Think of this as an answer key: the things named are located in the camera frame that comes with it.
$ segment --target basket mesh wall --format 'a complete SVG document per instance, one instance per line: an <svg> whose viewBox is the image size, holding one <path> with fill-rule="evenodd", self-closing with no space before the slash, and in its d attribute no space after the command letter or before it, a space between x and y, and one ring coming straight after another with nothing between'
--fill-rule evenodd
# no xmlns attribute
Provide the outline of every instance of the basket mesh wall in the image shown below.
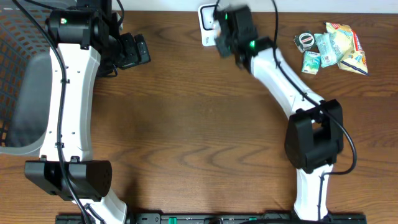
<svg viewBox="0 0 398 224"><path fill-rule="evenodd" d="M44 27L51 10L19 1L36 21ZM66 8L71 1L39 1ZM6 146L7 131L12 120L24 72L30 58L48 52L49 44L35 26L10 0L0 3L0 146Z"/></svg>

